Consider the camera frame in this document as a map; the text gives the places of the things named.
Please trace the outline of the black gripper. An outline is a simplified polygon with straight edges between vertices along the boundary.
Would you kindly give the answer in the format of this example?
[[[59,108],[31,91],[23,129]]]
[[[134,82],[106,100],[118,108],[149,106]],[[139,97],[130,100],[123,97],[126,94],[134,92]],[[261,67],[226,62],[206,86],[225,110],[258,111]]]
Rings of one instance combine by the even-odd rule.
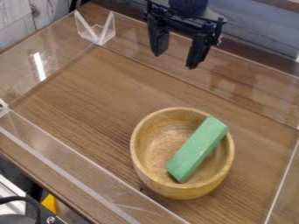
[[[211,46],[221,43],[227,19],[209,6],[210,0],[146,0],[146,22],[151,50],[161,56],[169,49],[170,31],[193,36],[186,66],[195,69]]]

